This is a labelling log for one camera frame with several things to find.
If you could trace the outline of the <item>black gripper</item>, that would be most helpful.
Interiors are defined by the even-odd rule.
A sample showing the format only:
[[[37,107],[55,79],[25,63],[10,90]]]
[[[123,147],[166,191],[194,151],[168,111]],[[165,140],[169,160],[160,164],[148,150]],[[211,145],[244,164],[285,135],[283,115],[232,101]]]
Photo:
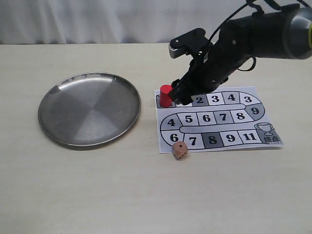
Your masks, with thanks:
[[[233,20],[226,23],[220,29],[218,41],[199,60],[200,63],[181,81],[172,82],[171,100],[177,105],[188,105],[193,102],[192,95],[212,92],[226,82],[228,76],[251,57],[249,36],[248,26],[238,25]]]

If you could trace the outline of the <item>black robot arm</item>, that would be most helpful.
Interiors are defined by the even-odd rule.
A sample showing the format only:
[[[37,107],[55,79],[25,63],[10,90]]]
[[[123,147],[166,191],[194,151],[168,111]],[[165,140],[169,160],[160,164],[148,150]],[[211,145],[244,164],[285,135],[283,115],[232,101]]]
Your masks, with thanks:
[[[227,82],[249,59],[308,59],[312,55],[312,8],[303,0],[279,5],[267,1],[273,9],[265,13],[253,0],[245,6],[254,9],[250,16],[227,17],[215,30],[217,42],[206,38],[205,30],[193,29],[169,43],[172,58],[191,55],[186,74],[172,82],[170,99],[182,105],[192,96],[208,94]]]

